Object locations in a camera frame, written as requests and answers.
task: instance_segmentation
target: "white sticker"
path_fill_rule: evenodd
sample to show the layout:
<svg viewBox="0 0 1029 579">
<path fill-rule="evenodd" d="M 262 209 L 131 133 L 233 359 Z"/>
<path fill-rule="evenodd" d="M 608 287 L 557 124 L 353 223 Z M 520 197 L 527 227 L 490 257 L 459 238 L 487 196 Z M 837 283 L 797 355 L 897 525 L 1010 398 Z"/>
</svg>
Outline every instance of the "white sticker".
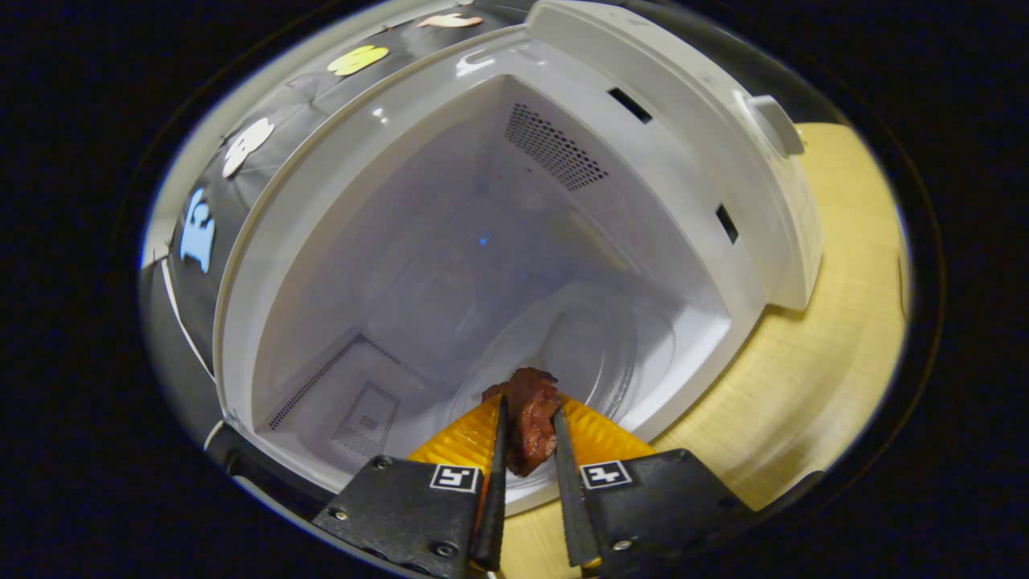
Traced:
<svg viewBox="0 0 1029 579">
<path fill-rule="evenodd" d="M 622 461 L 582 465 L 579 467 L 579 472 L 582 474 L 582 482 L 590 490 L 615 486 L 633 481 L 629 473 L 626 472 L 626 467 L 622 464 Z"/>
<path fill-rule="evenodd" d="M 418 23 L 418 28 L 423 26 L 438 26 L 439 28 L 464 28 L 466 26 L 475 26 L 476 24 L 483 24 L 483 19 L 478 16 L 471 16 L 470 19 L 461 17 L 461 14 L 454 12 L 453 14 L 438 14 L 435 16 L 429 16 L 424 21 Z"/>
<path fill-rule="evenodd" d="M 247 130 L 243 131 L 228 147 L 228 152 L 225 153 L 225 166 L 221 168 L 221 176 L 227 179 L 239 170 L 243 166 L 243 161 L 247 159 L 247 155 L 263 144 L 274 129 L 275 124 L 269 122 L 268 118 L 261 118 L 247 126 Z"/>
<path fill-rule="evenodd" d="M 436 472 L 432 475 L 432 482 L 429 483 L 429 488 L 474 493 L 477 480 L 478 469 L 474 467 L 436 465 Z"/>
</svg>

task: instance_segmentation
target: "brown food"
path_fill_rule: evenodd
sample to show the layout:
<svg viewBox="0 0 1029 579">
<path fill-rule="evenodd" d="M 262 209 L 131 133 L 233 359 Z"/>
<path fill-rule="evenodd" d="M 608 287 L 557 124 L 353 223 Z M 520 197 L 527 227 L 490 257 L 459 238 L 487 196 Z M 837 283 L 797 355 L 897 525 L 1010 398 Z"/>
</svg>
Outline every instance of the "brown food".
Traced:
<svg viewBox="0 0 1029 579">
<path fill-rule="evenodd" d="M 558 379 L 535 368 L 519 368 L 506 383 L 490 387 L 483 402 L 507 395 L 507 468 L 518 476 L 532 474 L 558 445 L 551 419 L 561 406 Z"/>
</svg>

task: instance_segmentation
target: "black background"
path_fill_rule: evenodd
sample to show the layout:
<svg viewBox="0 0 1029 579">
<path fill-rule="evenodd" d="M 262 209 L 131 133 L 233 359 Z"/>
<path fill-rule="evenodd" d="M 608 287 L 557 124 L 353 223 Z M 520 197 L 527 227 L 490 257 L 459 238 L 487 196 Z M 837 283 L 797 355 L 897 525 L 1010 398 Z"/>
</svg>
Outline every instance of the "black background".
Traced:
<svg viewBox="0 0 1029 579">
<path fill-rule="evenodd" d="M 3 286 L 14 328 L 0 576 L 370 576 L 251 500 L 186 440 L 143 357 L 138 249 L 123 242 L 138 238 L 152 194 L 130 189 L 131 175 L 176 108 L 319 5 L 8 8 Z M 839 76 L 892 129 L 937 211 L 948 307 L 922 402 L 868 472 L 790 532 L 684 571 L 1024 574 L 1025 4 L 687 5 L 773 55 L 809 55 L 789 64 L 816 84 Z M 348 9 L 329 5 L 301 26 Z"/>
</svg>

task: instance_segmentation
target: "blue sticker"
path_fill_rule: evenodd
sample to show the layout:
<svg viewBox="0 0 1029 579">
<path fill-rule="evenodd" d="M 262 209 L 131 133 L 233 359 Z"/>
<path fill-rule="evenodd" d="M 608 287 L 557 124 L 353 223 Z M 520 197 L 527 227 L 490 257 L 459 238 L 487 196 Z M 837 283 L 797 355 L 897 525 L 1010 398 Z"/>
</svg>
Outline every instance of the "blue sticker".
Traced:
<svg viewBox="0 0 1029 579">
<path fill-rule="evenodd" d="M 211 260 L 211 243 L 214 241 L 214 219 L 207 203 L 201 203 L 203 188 L 198 188 L 189 200 L 189 210 L 186 211 L 186 222 L 182 226 L 182 242 L 179 243 L 179 258 L 186 255 L 200 261 L 200 268 L 207 273 Z"/>
</svg>

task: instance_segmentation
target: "sticker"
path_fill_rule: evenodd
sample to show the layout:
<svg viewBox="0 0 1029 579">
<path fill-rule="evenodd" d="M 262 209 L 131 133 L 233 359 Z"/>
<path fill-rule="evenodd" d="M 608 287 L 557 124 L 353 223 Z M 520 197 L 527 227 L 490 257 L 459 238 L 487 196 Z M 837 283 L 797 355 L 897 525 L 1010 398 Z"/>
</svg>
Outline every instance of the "sticker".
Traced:
<svg viewBox="0 0 1029 579">
<path fill-rule="evenodd" d="M 483 24 L 483 19 L 478 16 L 471 16 L 470 19 L 463 19 L 461 14 L 454 12 L 453 14 L 437 14 L 435 16 L 429 16 L 424 21 L 418 23 L 418 28 L 423 26 L 438 26 L 439 28 L 465 28 L 468 26 L 475 26 L 476 24 Z"/>
<path fill-rule="evenodd" d="M 247 155 L 268 140 L 274 129 L 275 124 L 269 122 L 268 118 L 261 118 L 247 126 L 247 130 L 243 131 L 233 142 L 233 146 L 228 147 L 228 152 L 225 153 L 225 166 L 221 168 L 221 176 L 226 179 L 232 176 L 247 159 Z"/>
<path fill-rule="evenodd" d="M 369 64 L 381 61 L 383 57 L 388 53 L 389 48 L 384 46 L 375 46 L 371 44 L 361 46 L 360 48 L 354 48 L 346 55 L 343 55 L 342 57 L 330 62 L 328 64 L 328 71 L 334 72 L 336 76 L 347 76 L 348 74 L 353 74 L 358 70 L 361 70 Z"/>
<path fill-rule="evenodd" d="M 582 465 L 579 467 L 579 472 L 582 473 L 582 482 L 586 483 L 587 488 L 617 486 L 633 481 L 629 473 L 626 472 L 626 467 L 622 464 L 622 461 Z"/>
<path fill-rule="evenodd" d="M 200 261 L 200 269 L 207 273 L 211 261 L 211 243 L 214 241 L 214 218 L 207 203 L 201 203 L 204 189 L 198 188 L 189 200 L 186 221 L 182 225 L 182 241 L 179 243 L 179 258 L 186 255 Z"/>
<path fill-rule="evenodd" d="M 436 465 L 429 488 L 439 491 L 456 491 L 458 493 L 475 493 L 475 482 L 478 480 L 478 469 L 475 467 L 455 467 L 453 465 Z"/>
<path fill-rule="evenodd" d="M 332 440 L 368 459 L 382 455 L 399 406 L 400 401 L 392 395 L 370 381 L 364 383 L 357 401 L 332 434 Z"/>
</svg>

